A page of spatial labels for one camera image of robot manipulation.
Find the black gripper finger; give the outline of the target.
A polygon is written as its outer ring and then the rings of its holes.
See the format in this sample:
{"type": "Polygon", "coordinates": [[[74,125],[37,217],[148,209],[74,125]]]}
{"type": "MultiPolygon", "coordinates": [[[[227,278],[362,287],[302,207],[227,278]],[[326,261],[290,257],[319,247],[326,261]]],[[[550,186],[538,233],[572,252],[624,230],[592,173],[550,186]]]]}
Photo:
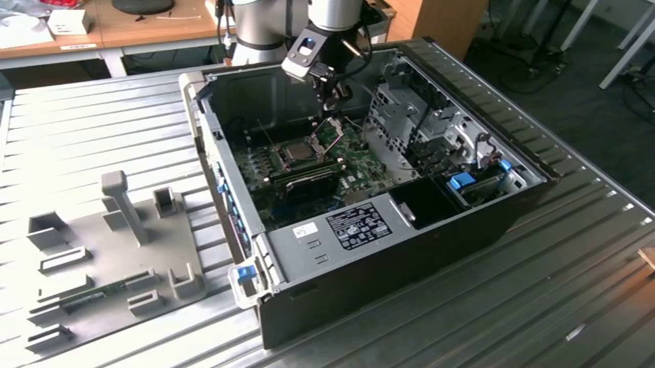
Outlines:
{"type": "Polygon", "coordinates": [[[320,76],[314,76],[312,88],[319,102],[319,114],[328,114],[334,110],[335,95],[334,95],[334,78],[335,72],[327,71],[320,76]]]}
{"type": "Polygon", "coordinates": [[[352,99],[352,88],[343,79],[335,79],[332,83],[332,100],[335,104],[343,104],[352,99]]]}

